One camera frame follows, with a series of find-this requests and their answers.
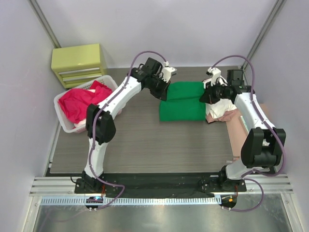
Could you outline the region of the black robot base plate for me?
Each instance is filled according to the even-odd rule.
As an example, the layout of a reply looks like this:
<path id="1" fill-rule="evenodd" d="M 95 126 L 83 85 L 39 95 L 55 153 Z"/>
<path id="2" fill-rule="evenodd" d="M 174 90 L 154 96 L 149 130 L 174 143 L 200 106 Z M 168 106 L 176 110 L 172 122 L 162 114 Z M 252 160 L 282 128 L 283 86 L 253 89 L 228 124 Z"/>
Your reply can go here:
<path id="1" fill-rule="evenodd" d="M 169 198 L 205 196 L 214 192 L 245 192 L 244 180 L 228 180 L 222 172 L 206 173 L 105 173 L 99 176 L 111 185 L 103 184 L 85 172 L 75 182 L 75 193 L 101 193 L 114 197 L 122 190 L 124 198 Z"/>

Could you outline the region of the white plastic laundry basket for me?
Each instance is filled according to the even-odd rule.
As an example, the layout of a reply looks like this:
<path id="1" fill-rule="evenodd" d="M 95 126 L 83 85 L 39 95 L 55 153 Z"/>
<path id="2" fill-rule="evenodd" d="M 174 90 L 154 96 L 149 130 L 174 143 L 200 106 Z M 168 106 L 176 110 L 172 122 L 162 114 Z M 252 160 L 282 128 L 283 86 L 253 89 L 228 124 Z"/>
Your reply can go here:
<path id="1" fill-rule="evenodd" d="M 116 82 L 113 80 L 113 78 L 109 75 L 104 75 L 104 76 L 100 76 L 92 81 L 86 82 L 84 84 L 79 85 L 76 88 L 81 88 L 81 89 L 90 89 L 90 86 L 93 84 L 94 81 L 98 81 L 102 84 L 105 84 L 106 86 L 108 86 L 109 88 L 112 89 L 112 91 L 114 92 L 117 88 L 118 85 L 116 84 Z M 83 131 L 86 130 L 85 126 L 84 127 L 75 127 L 73 123 L 71 123 L 67 117 L 65 116 L 65 114 L 62 112 L 60 105 L 58 104 L 58 100 L 60 99 L 60 97 L 62 97 L 65 93 L 67 93 L 67 91 L 57 95 L 54 98 L 54 105 L 55 105 L 55 110 L 56 110 L 56 114 L 58 116 L 60 125 L 62 126 L 63 130 L 66 133 L 81 133 Z"/>

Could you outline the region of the white t shirt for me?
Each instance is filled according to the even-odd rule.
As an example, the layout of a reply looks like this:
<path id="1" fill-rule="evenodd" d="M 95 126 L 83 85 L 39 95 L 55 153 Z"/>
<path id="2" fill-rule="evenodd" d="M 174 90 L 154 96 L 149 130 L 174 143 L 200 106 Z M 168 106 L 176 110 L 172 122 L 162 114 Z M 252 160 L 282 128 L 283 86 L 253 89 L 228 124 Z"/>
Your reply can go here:
<path id="1" fill-rule="evenodd" d="M 237 109 L 237 107 L 229 99 L 220 99 L 219 102 L 215 104 L 206 103 L 206 116 L 211 114 L 213 118 L 219 118 L 223 116 L 226 111 L 232 111 Z"/>

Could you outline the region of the green t shirt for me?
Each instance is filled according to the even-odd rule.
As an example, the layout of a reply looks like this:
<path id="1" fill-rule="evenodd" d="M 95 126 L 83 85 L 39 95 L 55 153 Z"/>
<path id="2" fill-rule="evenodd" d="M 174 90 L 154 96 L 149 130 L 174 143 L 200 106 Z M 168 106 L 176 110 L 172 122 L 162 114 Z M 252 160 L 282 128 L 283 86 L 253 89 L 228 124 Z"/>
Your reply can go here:
<path id="1" fill-rule="evenodd" d="M 159 105 L 159 120 L 169 121 L 204 121 L 206 104 L 199 99 L 204 93 L 202 82 L 175 82 L 170 84 L 167 99 Z"/>

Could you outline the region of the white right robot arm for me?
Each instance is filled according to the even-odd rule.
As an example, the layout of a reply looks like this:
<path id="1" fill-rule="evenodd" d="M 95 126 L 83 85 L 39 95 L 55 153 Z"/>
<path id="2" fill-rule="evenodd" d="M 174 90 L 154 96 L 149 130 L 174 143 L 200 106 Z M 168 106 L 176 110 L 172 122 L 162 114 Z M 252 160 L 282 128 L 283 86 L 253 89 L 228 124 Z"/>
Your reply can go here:
<path id="1" fill-rule="evenodd" d="M 240 187 L 245 191 L 244 177 L 262 169 L 273 168 L 281 163 L 286 133 L 277 129 L 266 117 L 257 102 L 253 86 L 246 85 L 242 70 L 228 70 L 227 80 L 218 68 L 209 68 L 211 77 L 205 83 L 200 102 L 215 105 L 220 100 L 230 100 L 243 116 L 249 133 L 241 148 L 240 158 L 219 172 L 208 182 L 214 189 L 228 192 Z"/>

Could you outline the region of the pink t shirt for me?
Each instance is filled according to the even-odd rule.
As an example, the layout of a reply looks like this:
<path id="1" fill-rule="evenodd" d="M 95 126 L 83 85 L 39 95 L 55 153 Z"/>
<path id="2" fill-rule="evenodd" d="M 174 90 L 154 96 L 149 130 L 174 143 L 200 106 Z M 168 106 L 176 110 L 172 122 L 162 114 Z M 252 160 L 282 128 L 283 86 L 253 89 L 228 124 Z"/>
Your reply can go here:
<path id="1" fill-rule="evenodd" d="M 219 117 L 219 118 L 213 118 L 211 116 L 211 114 L 208 114 L 206 116 L 206 122 L 207 123 L 213 123 L 216 121 L 221 121 L 221 122 L 227 122 L 227 121 L 231 121 L 231 119 L 238 113 L 238 109 L 232 110 L 232 111 L 226 111 L 223 116 Z"/>

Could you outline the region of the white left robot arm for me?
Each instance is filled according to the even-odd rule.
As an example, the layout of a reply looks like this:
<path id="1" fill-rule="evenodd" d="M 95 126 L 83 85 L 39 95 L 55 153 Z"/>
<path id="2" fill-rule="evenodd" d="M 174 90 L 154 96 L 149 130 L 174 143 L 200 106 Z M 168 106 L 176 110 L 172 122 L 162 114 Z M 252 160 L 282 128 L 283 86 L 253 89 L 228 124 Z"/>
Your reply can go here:
<path id="1" fill-rule="evenodd" d="M 159 100 L 166 100 L 170 79 L 177 70 L 167 63 L 148 58 L 144 64 L 132 68 L 121 85 L 97 105 L 90 104 L 86 112 L 89 137 L 87 165 L 77 179 L 75 193 L 98 193 L 102 189 L 103 162 L 109 142 L 116 134 L 114 119 L 126 103 L 144 88 Z"/>

